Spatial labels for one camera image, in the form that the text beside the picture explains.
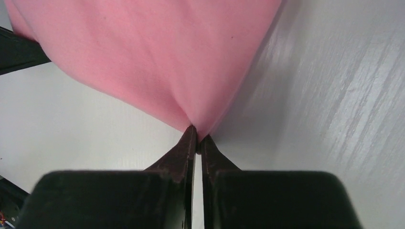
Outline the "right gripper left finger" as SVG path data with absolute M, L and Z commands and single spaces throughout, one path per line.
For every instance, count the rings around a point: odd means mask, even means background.
M 19 229 L 189 229 L 197 132 L 144 170 L 54 171 L 26 199 Z

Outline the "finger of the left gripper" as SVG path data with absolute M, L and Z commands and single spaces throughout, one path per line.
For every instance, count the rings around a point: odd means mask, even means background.
M 39 43 L 18 36 L 12 31 L 0 29 L 0 73 L 14 71 L 45 64 L 51 60 Z

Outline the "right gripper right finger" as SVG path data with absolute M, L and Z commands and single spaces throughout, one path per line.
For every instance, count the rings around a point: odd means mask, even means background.
M 241 170 L 201 142 L 207 229 L 360 229 L 344 185 L 322 171 Z

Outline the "pink t shirt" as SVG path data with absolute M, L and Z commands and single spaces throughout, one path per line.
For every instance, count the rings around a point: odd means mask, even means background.
M 182 131 L 210 134 L 279 0 L 7 0 L 14 32 L 63 72 Z

